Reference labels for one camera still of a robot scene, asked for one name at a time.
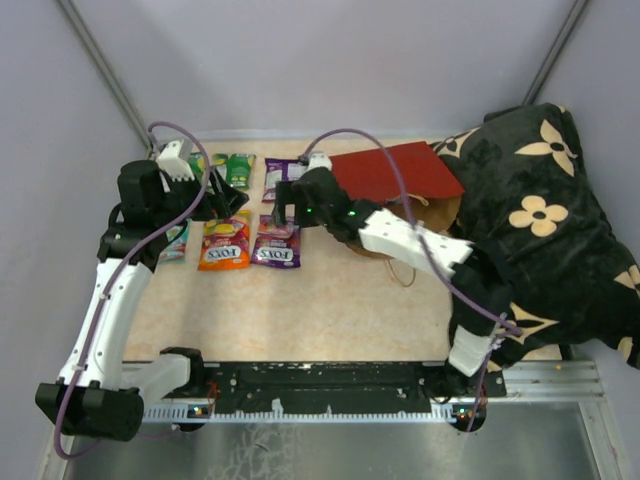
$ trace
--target white wall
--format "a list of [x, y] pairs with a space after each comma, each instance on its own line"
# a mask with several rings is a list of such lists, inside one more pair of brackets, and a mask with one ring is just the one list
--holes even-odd
[[75, 1], [143, 117], [210, 138], [459, 131], [522, 101], [573, 3]]
[[50, 432], [38, 383], [79, 331], [116, 177], [143, 147], [52, 0], [0, 16], [0, 478], [31, 479]]
[[[592, 2], [541, 100], [563, 104], [573, 113], [593, 190], [614, 232], [640, 261], [638, 19], [637, 0]], [[599, 342], [585, 344], [583, 351], [596, 359], [640, 478], [640, 457], [636, 454], [640, 416], [635, 415], [640, 372]]]

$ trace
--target flower pattern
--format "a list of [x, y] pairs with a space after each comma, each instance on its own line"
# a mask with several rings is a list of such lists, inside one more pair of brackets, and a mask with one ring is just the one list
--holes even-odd
[[466, 132], [453, 135], [445, 138], [442, 142], [435, 146], [434, 151], [437, 155], [450, 155], [452, 157], [460, 158], [460, 150], [462, 145], [476, 130], [480, 127], [472, 128]]
[[509, 223], [515, 228], [531, 227], [536, 237], [547, 237], [556, 231], [557, 223], [567, 218], [569, 212], [562, 205], [549, 205], [544, 198], [528, 195], [522, 199], [522, 208], [509, 215]]
[[638, 290], [638, 287], [640, 287], [640, 270], [638, 270], [637, 265], [634, 265], [629, 270], [622, 272], [613, 280], [627, 288], [635, 290], [640, 297], [640, 290]]
[[572, 158], [577, 155], [571, 152], [567, 144], [564, 142], [562, 135], [547, 120], [543, 120], [540, 126], [540, 136], [543, 142], [530, 143], [516, 151], [518, 155], [549, 155], [565, 172], [573, 177], [575, 169], [573, 167]]

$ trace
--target beige flower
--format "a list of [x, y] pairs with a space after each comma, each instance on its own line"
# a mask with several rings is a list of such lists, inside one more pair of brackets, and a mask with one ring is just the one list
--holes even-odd
[[613, 280], [627, 288], [634, 289], [640, 297], [640, 290], [638, 290], [638, 287], [640, 287], [640, 270], [638, 270], [637, 265], [633, 265], [629, 270], [622, 272]]
[[548, 155], [551, 154], [553, 159], [565, 172], [573, 177], [574, 168], [571, 162], [572, 158], [576, 158], [577, 155], [573, 154], [564, 140], [562, 135], [558, 132], [553, 125], [546, 120], [543, 120], [540, 126], [540, 136], [544, 142], [530, 143], [525, 145], [516, 152], [518, 155]]
[[544, 198], [528, 195], [522, 199], [522, 208], [509, 215], [509, 223], [516, 228], [531, 227], [537, 237], [546, 237], [556, 231], [569, 212], [562, 205], [549, 205]]

